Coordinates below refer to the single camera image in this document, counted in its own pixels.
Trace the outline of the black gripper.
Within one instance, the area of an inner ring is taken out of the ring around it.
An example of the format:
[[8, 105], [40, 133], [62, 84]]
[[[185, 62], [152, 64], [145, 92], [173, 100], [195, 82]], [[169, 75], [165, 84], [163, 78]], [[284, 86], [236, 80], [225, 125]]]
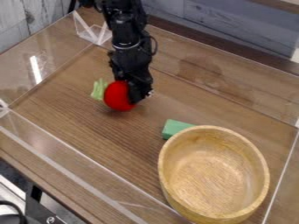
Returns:
[[153, 77], [149, 73], [152, 48], [114, 49], [106, 55], [114, 81], [126, 82], [129, 103], [137, 104], [153, 90]]

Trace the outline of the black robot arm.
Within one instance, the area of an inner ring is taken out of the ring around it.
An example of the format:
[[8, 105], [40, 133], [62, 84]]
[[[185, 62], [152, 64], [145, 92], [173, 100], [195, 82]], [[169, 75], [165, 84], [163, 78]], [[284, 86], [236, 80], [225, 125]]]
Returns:
[[136, 104], [152, 92], [153, 77], [149, 64], [157, 52], [154, 38], [145, 30], [146, 14], [141, 0], [78, 0], [102, 14], [112, 32], [113, 49], [106, 53], [116, 81], [128, 87], [128, 103]]

